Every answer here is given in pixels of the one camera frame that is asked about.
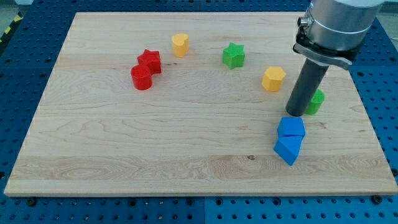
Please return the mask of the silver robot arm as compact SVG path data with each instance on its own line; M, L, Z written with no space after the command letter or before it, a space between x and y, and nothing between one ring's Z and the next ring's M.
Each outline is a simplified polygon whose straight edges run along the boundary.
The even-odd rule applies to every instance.
M294 52L345 70L364 43L384 0L312 0L298 18Z

